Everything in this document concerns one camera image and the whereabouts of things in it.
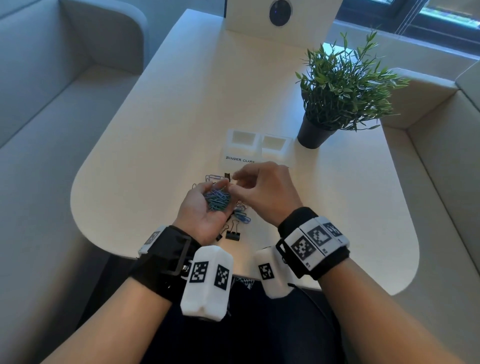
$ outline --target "wristband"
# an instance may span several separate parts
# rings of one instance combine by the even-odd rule
[[[159,296],[180,303],[190,262],[201,245],[184,231],[169,226],[155,231],[140,249],[130,276]]]
[[[350,254],[346,236],[308,207],[293,211],[278,232],[281,239],[276,248],[297,278],[307,274],[318,280]]]

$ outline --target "forearm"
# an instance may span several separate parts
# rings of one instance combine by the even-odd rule
[[[139,363],[170,307],[129,278],[44,364]]]
[[[353,260],[319,283],[363,363],[461,363]]]

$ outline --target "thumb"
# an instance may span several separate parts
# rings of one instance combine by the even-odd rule
[[[233,198],[241,200],[247,205],[251,205],[250,202],[252,199],[252,192],[253,192],[252,190],[253,189],[251,188],[243,188],[243,187],[237,186],[236,184],[231,184],[228,187],[228,192],[232,195]]]

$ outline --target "green leaves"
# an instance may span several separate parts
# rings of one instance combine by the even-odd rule
[[[341,33],[343,46],[321,46],[307,50],[306,74],[295,72],[299,79],[307,118],[326,130],[366,130],[365,122],[392,115],[388,101],[391,91],[408,85],[370,53],[377,46],[377,32],[366,36],[364,47],[348,49],[347,35]]]

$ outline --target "black cable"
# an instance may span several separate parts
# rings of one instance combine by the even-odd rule
[[[335,330],[333,324],[330,322],[330,320],[328,319],[327,315],[326,315],[325,312],[320,308],[320,306],[317,305],[317,302],[315,302],[315,301],[313,300],[313,298],[310,297],[310,295],[309,295],[307,292],[305,292],[302,288],[300,288],[300,287],[297,286],[296,284],[289,283],[288,285],[289,285],[290,287],[294,287],[294,288],[298,289],[298,290],[301,291],[305,296],[308,297],[308,299],[311,301],[311,303],[314,304],[314,306],[317,308],[317,310],[320,311],[320,313],[322,314],[322,316],[323,316],[323,317],[325,318],[325,320],[328,322],[330,328],[333,330],[333,333],[336,334],[336,330]]]

